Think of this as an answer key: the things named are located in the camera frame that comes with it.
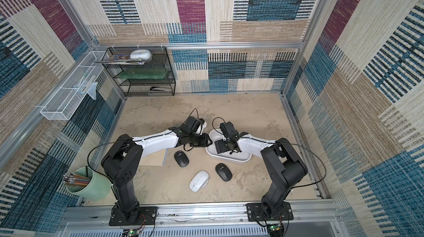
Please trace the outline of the small black mouse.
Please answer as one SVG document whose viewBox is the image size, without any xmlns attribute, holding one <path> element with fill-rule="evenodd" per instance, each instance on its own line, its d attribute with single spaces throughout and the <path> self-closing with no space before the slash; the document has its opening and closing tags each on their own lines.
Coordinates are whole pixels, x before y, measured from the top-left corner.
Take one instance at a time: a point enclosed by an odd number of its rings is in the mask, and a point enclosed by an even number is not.
<svg viewBox="0 0 424 237">
<path fill-rule="evenodd" d="M 228 182 L 233 178 L 233 174 L 224 163 L 219 163 L 215 167 L 215 171 L 219 175 L 219 177 L 225 182 Z"/>
</svg>

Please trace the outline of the white wireless mouse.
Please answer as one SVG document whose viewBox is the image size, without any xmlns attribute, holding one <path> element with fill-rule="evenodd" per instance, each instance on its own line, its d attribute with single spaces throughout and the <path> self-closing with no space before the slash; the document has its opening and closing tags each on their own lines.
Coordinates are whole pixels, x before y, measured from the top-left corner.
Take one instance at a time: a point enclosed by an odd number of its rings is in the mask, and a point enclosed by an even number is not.
<svg viewBox="0 0 424 237">
<path fill-rule="evenodd" d="M 189 183 L 189 188 L 193 192 L 198 192 L 209 182 L 209 174 L 205 170 L 199 171 Z"/>
</svg>

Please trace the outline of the white plastic storage box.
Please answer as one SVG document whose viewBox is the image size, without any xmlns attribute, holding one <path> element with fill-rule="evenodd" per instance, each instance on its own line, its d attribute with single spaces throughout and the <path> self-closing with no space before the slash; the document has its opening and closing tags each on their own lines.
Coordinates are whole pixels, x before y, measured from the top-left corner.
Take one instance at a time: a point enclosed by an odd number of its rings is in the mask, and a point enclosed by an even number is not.
<svg viewBox="0 0 424 237">
<path fill-rule="evenodd" d="M 232 155 L 230 155 L 229 152 L 218 154 L 214 142 L 218 140 L 222 140 L 224 136 L 222 134 L 219 134 L 217 131 L 212 130 L 209 133 L 209 138 L 212 140 L 213 144 L 206 147 L 205 150 L 208 153 L 208 155 L 214 159 L 227 161 L 227 162 L 231 162 L 235 164 L 245 164 L 252 158 L 252 154 L 246 153 L 246 152 L 233 153 Z"/>
</svg>

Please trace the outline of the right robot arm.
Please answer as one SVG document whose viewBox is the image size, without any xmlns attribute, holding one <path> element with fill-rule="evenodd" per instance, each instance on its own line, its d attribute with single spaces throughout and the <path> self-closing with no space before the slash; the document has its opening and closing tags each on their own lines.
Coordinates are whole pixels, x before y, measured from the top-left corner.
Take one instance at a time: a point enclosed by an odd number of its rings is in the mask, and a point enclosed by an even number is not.
<svg viewBox="0 0 424 237">
<path fill-rule="evenodd" d="M 264 161 L 272 183 L 261 199 L 261 209 L 265 218 L 278 218 L 291 190 L 308 174 L 304 161 L 286 138 L 274 141 L 239 133 L 231 122 L 222 123 L 220 128 L 210 132 L 218 154 L 248 153 Z"/>
</svg>

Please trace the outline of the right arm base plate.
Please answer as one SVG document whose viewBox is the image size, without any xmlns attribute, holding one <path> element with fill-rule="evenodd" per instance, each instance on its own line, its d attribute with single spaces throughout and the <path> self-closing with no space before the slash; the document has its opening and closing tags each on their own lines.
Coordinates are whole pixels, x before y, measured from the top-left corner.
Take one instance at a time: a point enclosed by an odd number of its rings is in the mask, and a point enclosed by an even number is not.
<svg viewBox="0 0 424 237">
<path fill-rule="evenodd" d="M 291 205 L 288 202 L 284 202 L 281 207 L 277 208 L 277 212 L 274 214 L 266 213 L 262 208 L 262 204 L 259 202 L 247 203 L 245 207 L 249 222 L 290 221 L 294 219 Z"/>
</svg>

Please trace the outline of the black wireless mouse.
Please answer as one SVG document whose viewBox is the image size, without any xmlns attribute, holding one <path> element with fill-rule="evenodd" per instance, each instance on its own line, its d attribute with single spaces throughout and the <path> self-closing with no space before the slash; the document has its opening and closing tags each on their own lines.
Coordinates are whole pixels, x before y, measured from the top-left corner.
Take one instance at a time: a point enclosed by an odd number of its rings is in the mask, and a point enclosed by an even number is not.
<svg viewBox="0 0 424 237">
<path fill-rule="evenodd" d="M 175 152 L 174 159 L 180 167 L 186 167 L 189 164 L 189 158 L 181 150 Z"/>
</svg>

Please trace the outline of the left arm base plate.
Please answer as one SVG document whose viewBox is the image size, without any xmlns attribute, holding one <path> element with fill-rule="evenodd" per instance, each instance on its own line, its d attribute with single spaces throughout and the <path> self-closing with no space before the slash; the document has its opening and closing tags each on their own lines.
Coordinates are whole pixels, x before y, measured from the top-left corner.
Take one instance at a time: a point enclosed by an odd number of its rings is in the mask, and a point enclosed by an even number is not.
<svg viewBox="0 0 424 237">
<path fill-rule="evenodd" d="M 117 205 L 112 208 L 109 226 L 135 226 L 145 224 L 154 225 L 157 215 L 157 206 L 139 206 L 129 212 L 122 211 Z"/>
</svg>

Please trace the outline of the grey speckled mouse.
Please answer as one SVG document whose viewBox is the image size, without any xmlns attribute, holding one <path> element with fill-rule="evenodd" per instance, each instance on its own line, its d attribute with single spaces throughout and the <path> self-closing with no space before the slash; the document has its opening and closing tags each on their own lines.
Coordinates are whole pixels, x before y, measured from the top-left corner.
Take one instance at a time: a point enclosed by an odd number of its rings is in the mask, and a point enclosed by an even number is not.
<svg viewBox="0 0 424 237">
<path fill-rule="evenodd" d="M 202 121 L 198 129 L 195 131 L 195 134 L 202 135 L 206 126 L 207 126 L 207 123 Z"/>
</svg>

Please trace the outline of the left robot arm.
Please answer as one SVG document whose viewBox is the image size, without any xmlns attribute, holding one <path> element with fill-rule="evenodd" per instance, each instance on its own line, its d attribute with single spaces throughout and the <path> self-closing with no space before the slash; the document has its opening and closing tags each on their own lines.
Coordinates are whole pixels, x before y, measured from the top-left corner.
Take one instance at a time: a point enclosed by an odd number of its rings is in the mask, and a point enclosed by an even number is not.
<svg viewBox="0 0 424 237">
<path fill-rule="evenodd" d="M 212 140 L 204 133 L 206 126 L 203 119 L 190 116 L 180 126 L 170 127 L 163 132 L 144 137 L 122 134 L 112 143 L 101 161 L 117 200 L 112 209 L 111 226 L 135 225 L 142 218 L 133 183 L 142 157 L 186 144 L 192 148 L 207 147 Z"/>
</svg>

